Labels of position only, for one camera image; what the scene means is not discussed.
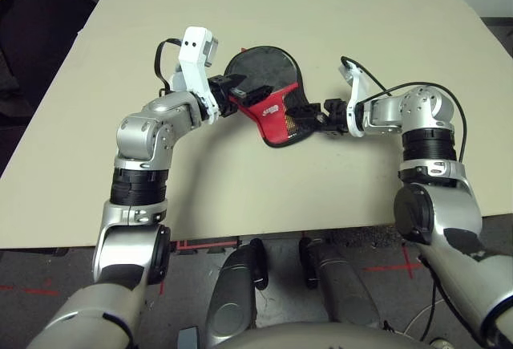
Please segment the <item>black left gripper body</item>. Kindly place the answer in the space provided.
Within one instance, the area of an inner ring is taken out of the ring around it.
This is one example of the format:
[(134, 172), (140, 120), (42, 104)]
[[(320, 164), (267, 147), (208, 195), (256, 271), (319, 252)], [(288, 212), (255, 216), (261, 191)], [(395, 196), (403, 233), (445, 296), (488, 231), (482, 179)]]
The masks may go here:
[(228, 117), (237, 112), (237, 105), (230, 100), (231, 89), (228, 88), (226, 75), (216, 75), (208, 79), (210, 91), (217, 103), (221, 117)]

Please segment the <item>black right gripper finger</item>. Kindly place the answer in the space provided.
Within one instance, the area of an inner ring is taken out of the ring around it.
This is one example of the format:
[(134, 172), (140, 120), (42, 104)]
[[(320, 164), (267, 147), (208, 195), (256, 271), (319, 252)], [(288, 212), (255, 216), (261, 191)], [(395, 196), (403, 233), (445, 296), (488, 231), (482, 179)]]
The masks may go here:
[(288, 108), (286, 115), (297, 125), (323, 125), (325, 123), (325, 114), (319, 103)]

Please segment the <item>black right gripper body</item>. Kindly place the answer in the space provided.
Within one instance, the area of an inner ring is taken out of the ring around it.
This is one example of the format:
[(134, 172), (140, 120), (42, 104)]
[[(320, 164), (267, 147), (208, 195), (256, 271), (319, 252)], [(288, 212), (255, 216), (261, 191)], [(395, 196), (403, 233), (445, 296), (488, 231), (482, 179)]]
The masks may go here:
[(324, 102), (324, 109), (328, 115), (323, 125), (323, 132), (333, 136), (343, 136), (349, 132), (346, 118), (347, 103), (344, 100), (327, 99)]

